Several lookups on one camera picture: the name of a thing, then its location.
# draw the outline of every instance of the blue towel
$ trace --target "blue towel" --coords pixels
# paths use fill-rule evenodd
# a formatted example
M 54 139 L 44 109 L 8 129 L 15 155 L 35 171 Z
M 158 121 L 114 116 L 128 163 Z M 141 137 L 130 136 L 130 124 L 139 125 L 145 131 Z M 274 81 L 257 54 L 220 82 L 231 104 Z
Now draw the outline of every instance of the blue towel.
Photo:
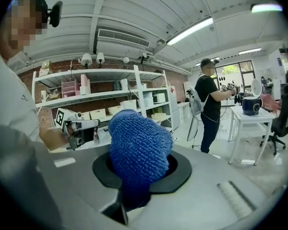
M 168 170 L 171 134 L 132 109 L 115 114 L 108 128 L 110 157 L 114 173 L 122 180 L 124 202 L 136 208 L 149 195 L 150 184 Z

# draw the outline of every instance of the black office chair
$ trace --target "black office chair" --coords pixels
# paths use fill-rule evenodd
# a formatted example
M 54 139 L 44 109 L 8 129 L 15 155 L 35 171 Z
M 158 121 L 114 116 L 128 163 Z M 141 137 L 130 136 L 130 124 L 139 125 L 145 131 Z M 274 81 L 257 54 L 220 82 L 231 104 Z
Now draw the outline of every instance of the black office chair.
M 284 137 L 286 134 L 288 134 L 288 85 L 285 87 L 285 94 L 282 96 L 282 108 L 280 111 L 280 114 L 277 118 L 275 118 L 272 122 L 271 132 L 274 134 L 272 136 L 269 136 L 268 141 L 273 142 L 274 145 L 274 153 L 273 155 L 276 155 L 276 143 L 280 143 L 283 145 L 283 149 L 286 148 L 286 145 L 284 142 L 282 142 L 278 137 Z

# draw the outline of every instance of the man in black shirt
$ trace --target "man in black shirt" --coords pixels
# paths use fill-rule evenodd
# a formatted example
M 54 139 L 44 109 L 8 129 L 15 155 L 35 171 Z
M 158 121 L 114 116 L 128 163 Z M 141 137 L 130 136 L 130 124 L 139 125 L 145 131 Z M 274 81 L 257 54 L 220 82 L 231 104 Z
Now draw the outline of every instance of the man in black shirt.
M 202 73 L 199 76 L 195 90 L 200 99 L 204 102 L 208 96 L 204 106 L 204 111 L 201 113 L 201 118 L 204 124 L 204 137 L 202 140 L 201 151 L 208 153 L 211 143 L 215 140 L 217 131 L 220 125 L 221 101 L 235 94 L 234 90 L 221 92 L 218 90 L 215 82 L 210 77 L 215 74 L 215 64 L 210 59 L 201 61 Z

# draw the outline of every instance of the microwave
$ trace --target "microwave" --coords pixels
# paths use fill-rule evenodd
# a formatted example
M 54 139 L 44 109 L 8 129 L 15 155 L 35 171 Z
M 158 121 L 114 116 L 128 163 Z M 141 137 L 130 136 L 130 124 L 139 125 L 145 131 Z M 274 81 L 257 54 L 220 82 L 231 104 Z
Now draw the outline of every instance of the microwave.
M 153 100 L 154 100 L 154 103 L 163 103 L 163 102 L 165 102 L 164 93 L 153 95 Z

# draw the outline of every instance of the white shirt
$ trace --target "white shirt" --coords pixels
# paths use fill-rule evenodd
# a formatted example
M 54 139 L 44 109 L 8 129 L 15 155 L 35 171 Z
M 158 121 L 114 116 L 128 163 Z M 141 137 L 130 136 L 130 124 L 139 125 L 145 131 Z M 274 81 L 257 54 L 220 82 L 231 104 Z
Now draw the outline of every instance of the white shirt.
M 39 137 L 39 121 L 31 93 L 0 55 L 0 125 L 24 132 L 32 141 Z

